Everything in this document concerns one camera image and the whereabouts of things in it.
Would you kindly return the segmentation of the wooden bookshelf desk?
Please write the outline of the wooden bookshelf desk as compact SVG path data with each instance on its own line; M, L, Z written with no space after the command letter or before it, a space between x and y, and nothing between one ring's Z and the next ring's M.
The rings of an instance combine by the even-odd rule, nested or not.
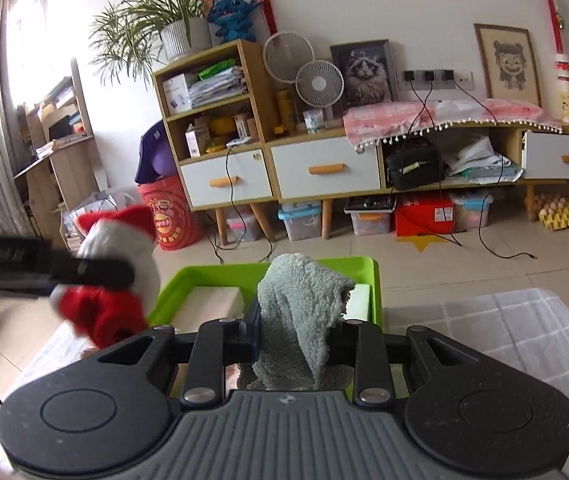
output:
M35 160L14 176L26 186L34 232L76 252L84 239L71 212L109 186L92 129L76 60L68 76L25 113Z

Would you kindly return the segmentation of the white desk fan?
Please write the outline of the white desk fan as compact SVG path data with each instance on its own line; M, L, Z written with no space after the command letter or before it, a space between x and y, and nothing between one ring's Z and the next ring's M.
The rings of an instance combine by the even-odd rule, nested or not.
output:
M298 70L295 89L301 100L327 117L333 117L333 106L341 101L344 77L339 67L326 60L310 61Z

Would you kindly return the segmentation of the yellow egg tray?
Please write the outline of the yellow egg tray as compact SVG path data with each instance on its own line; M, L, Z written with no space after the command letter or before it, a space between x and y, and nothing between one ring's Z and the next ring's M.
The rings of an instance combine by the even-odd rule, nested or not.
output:
M569 197L540 194L534 196L538 221L550 231L569 229Z

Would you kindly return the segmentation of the potted spider plant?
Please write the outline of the potted spider plant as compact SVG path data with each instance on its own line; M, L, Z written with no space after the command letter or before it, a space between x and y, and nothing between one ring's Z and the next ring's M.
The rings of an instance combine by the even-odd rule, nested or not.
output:
M203 16L203 0L121 0L110 2L94 17L90 44L92 64L103 84L151 80L153 67L168 58L161 32L176 24L186 26L192 39L191 21Z

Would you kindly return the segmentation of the mint green fluffy towel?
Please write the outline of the mint green fluffy towel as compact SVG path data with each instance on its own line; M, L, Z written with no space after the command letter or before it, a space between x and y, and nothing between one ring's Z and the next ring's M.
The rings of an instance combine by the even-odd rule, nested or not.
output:
M329 365L327 334L345 313L351 278L303 254L274 259L257 285L260 356L242 364L241 390L345 390L349 366Z

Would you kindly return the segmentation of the black bag on shelf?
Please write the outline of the black bag on shelf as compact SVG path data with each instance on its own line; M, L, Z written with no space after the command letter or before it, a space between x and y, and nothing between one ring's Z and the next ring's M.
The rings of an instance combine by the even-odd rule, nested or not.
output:
M397 191L421 188L445 179L441 153L424 136L400 139L382 151L386 183Z

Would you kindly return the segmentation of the red round bag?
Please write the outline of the red round bag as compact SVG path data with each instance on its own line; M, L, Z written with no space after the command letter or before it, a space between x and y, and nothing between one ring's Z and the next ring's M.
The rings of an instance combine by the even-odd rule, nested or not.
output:
M201 239L199 223L178 174L139 184L138 192L153 211L158 246L165 252L186 248Z

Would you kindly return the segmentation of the blue stitch plush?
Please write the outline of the blue stitch plush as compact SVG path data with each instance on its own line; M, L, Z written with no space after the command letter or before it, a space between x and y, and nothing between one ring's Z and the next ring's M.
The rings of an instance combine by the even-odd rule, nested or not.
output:
M222 44L236 40L255 42L251 14L262 4L257 0L216 0L207 14L207 22L216 26Z

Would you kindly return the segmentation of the framed cartoon drawing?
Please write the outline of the framed cartoon drawing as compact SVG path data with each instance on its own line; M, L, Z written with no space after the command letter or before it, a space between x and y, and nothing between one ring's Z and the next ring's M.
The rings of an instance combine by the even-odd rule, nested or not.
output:
M487 96L542 106L535 51L525 28L478 24L475 36Z

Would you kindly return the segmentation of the grey checked blanket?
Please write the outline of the grey checked blanket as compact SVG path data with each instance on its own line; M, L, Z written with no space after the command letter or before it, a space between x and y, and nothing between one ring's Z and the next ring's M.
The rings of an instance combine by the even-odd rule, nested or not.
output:
M569 398L569 308L540 288L383 310L383 328L424 325L561 390ZM569 476L569 459L564 466Z

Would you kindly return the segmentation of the red white santa plush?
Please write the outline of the red white santa plush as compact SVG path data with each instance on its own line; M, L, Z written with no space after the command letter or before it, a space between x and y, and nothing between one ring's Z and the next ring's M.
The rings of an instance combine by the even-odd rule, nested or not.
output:
M86 237L74 282L57 285L50 304L76 333L104 349L149 327L161 286L153 212L144 205L85 212L77 224Z

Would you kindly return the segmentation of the framed cat picture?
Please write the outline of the framed cat picture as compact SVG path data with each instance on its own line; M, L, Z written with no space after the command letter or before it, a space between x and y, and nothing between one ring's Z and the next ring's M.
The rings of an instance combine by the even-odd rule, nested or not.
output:
M339 101L343 113L359 107L399 100L393 51L388 39L335 44L333 64L344 79Z

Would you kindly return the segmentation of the wooden white TV cabinet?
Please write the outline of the wooden white TV cabinet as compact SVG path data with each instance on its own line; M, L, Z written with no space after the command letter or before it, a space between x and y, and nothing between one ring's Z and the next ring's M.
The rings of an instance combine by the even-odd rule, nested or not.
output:
M182 112L170 107L167 82L228 58L238 61L243 72L240 93ZM296 131L277 139L276 88L258 44L237 40L181 58L157 70L152 80L189 207L213 211L220 233L226 231L226 211L232 206L250 207L265 235L270 236L264 204L320 200L322 234L328 236L331 207L338 198L396 192L386 183L382 148L400 139L356 151L343 125L318 133ZM248 113L256 138L213 154L191 154L188 129L200 119L232 112ZM569 126L562 128L562 133L554 133L522 126L464 126L423 136L443 143L457 133L487 133L498 154L522 167L522 177L516 182L533 195L538 185L569 181Z

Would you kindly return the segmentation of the large white foam block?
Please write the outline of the large white foam block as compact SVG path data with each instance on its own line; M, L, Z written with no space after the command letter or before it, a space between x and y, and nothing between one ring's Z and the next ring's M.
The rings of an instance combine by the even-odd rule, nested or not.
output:
M368 284L356 284L348 293L345 307L345 320L369 320L371 286Z

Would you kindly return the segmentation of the green plastic storage bin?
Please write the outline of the green plastic storage bin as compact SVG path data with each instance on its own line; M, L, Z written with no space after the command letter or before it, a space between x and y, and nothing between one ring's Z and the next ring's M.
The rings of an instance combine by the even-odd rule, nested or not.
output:
M244 318L209 318L198 332L180 332L176 352L189 365L179 401L212 408L226 398L225 368L241 368L240 386L255 391L350 388L363 408L387 408L394 399L384 336L353 310L358 283L348 264L324 264L285 254L270 264L200 266L178 273L152 314L165 321L184 312L196 286L242 286L255 278L255 297Z

